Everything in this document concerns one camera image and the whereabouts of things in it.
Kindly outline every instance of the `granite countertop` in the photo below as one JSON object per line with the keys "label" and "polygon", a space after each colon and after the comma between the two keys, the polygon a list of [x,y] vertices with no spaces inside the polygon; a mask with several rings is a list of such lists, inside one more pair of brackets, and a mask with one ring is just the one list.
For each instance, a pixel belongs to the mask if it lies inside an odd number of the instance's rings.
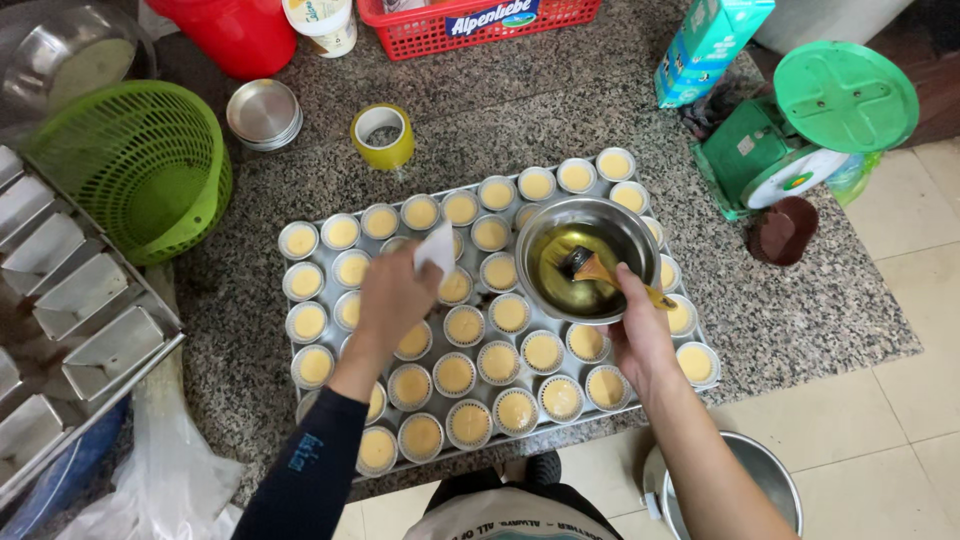
{"label": "granite countertop", "polygon": [[[693,165],[691,137],[679,115],[658,110],[654,96],[652,72],[686,5],[608,0],[586,25],[401,62],[388,61],[364,26],[356,49],[338,60],[300,45],[275,79],[298,95],[302,132],[270,154],[239,149],[225,134],[237,166],[232,201],[216,231],[176,261],[178,302],[190,334],[186,400],[213,452],[246,465],[236,503],[246,504],[294,428],[280,290],[284,262],[276,250],[286,223],[515,174],[608,146],[636,155],[704,331],[723,358],[723,383],[703,395],[708,405],[921,349],[846,215],[822,186],[808,194],[820,211],[820,232],[804,259],[789,268],[753,260],[744,247],[745,224],[720,215]],[[222,114],[237,83],[201,81],[181,58],[170,60],[169,51],[180,49],[196,56],[191,46],[172,40],[159,47],[161,64],[175,81],[201,87]],[[745,57],[734,69],[756,76]],[[413,122],[417,150],[398,170],[370,169],[346,137],[352,116],[377,102],[403,107]],[[358,482],[352,498],[643,422],[642,413],[632,411],[553,430]]]}

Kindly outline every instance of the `black shoe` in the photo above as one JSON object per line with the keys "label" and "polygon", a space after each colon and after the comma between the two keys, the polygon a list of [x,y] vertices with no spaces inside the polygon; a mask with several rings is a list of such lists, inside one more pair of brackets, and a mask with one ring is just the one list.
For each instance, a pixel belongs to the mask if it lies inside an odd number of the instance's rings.
{"label": "black shoe", "polygon": [[551,450],[546,454],[534,455],[527,459],[524,479],[540,485],[559,483],[561,470],[560,455],[556,450]]}

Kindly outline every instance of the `green scale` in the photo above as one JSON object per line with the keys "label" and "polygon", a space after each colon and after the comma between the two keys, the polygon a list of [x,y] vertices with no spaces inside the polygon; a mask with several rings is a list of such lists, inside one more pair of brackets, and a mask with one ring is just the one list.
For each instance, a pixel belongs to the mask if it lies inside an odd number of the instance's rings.
{"label": "green scale", "polygon": [[829,177],[850,154],[903,143],[917,127],[917,93],[871,49],[815,41],[774,72],[774,92],[741,103],[693,152],[729,220],[765,209]]}

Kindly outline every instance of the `black sleeve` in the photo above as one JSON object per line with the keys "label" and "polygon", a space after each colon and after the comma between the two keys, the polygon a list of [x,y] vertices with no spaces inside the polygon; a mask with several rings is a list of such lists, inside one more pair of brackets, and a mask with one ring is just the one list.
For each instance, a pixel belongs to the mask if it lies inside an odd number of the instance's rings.
{"label": "black sleeve", "polygon": [[367,408],[325,388],[256,488],[233,538],[332,537],[350,491]]}

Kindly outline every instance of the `milk carton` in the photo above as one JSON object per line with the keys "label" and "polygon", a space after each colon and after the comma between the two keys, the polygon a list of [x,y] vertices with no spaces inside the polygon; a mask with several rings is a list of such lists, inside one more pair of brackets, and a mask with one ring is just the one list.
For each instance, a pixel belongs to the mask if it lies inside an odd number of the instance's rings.
{"label": "milk carton", "polygon": [[773,9],[774,0],[694,0],[654,75],[657,105],[706,94]]}

